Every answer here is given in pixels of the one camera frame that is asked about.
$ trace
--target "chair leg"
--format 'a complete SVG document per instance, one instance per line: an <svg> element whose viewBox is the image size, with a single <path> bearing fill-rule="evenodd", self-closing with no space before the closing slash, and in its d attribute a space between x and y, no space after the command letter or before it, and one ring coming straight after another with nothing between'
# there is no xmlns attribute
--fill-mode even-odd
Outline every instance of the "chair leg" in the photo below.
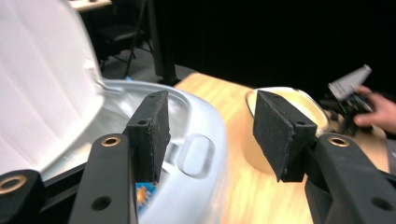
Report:
<svg viewBox="0 0 396 224"><path fill-rule="evenodd" d="M147 1L143 0L142 7L140 8L139 19L137 20L136 36L134 37L134 40L132 41L131 54L129 55L128 63L126 65L124 78L126 78L128 76L129 68L131 66L131 60L132 60L132 57L134 57L134 46L136 45L136 39L138 38L138 35L140 33L140 27L142 25L143 17L145 14L144 12L146 11L146 4L147 4Z"/></svg>

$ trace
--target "white lid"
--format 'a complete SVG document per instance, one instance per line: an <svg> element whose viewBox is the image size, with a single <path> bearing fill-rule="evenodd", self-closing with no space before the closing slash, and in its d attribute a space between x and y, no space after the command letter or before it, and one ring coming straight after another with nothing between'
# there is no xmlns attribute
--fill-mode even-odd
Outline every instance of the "white lid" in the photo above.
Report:
<svg viewBox="0 0 396 224"><path fill-rule="evenodd" d="M2 0L0 27L0 175L42 171L101 108L100 70L67 1Z"/></svg>

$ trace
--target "black chair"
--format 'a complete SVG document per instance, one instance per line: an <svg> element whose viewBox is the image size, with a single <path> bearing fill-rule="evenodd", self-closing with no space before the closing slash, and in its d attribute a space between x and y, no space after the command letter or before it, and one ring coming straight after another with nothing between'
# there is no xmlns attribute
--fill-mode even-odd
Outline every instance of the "black chair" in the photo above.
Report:
<svg viewBox="0 0 396 224"><path fill-rule="evenodd" d="M117 22L96 32L97 39L101 43L98 60L102 71L105 69L108 57L114 57L126 63L124 77L127 77L131 61L135 58L134 48L147 42L149 49L141 49L152 53L149 43L147 0L112 0L111 14ZM130 55L127 60L124 60L118 55L126 49L130 51Z"/></svg>

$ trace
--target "person's hand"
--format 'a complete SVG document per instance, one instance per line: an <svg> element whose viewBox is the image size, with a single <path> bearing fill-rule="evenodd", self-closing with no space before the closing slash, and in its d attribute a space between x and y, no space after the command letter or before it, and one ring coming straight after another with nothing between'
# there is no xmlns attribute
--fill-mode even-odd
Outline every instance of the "person's hand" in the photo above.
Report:
<svg viewBox="0 0 396 224"><path fill-rule="evenodd" d="M356 93L366 95L374 111L356 115L353 118L355 124L360 127L375 125L385 132L396 134L396 104L365 86L359 86Z"/></svg>

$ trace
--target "gray object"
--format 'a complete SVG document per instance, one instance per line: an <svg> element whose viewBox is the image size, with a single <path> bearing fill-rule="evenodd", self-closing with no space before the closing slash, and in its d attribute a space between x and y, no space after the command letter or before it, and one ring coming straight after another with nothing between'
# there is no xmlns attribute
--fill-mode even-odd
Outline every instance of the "gray object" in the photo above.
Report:
<svg viewBox="0 0 396 224"><path fill-rule="evenodd" d="M371 72L372 69L365 64L346 76L329 83L329 89L338 101L343 101L355 92L355 88L361 85Z"/></svg>

